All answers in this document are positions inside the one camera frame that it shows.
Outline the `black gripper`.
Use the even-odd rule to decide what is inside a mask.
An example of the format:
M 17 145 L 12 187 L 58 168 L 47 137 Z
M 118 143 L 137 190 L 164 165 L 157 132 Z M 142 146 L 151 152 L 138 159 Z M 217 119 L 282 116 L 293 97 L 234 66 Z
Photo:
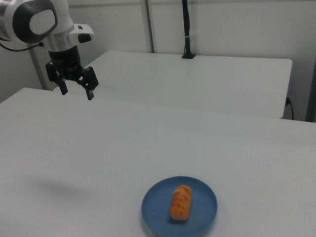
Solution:
M 83 68 L 81 66 L 78 47 L 48 53 L 51 59 L 45 65 L 48 79 L 59 86 L 62 95 L 68 92 L 65 80 L 75 80 L 85 89 L 88 100 L 92 100 L 93 91 L 99 82 L 92 67 Z

